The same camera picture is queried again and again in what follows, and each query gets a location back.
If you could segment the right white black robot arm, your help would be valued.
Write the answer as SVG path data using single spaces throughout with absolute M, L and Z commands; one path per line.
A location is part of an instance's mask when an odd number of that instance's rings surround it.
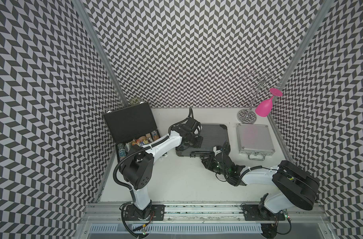
M 229 153 L 230 145 L 225 141 L 223 146 L 215 146 L 212 153 L 200 159 L 207 170 L 224 176 L 223 181 L 234 187 L 270 185 L 278 189 L 266 193 L 257 205 L 241 206 L 247 221 L 285 220 L 288 218 L 285 210 L 289 208 L 297 207 L 305 211 L 313 209 L 320 187 L 317 178 L 287 160 L 272 167 L 236 165 Z

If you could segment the silver aluminium poker case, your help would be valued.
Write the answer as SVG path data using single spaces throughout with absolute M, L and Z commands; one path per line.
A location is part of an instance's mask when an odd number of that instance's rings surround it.
M 264 161 L 275 153 L 269 127 L 263 124 L 238 124 L 236 126 L 239 154 L 249 160 Z

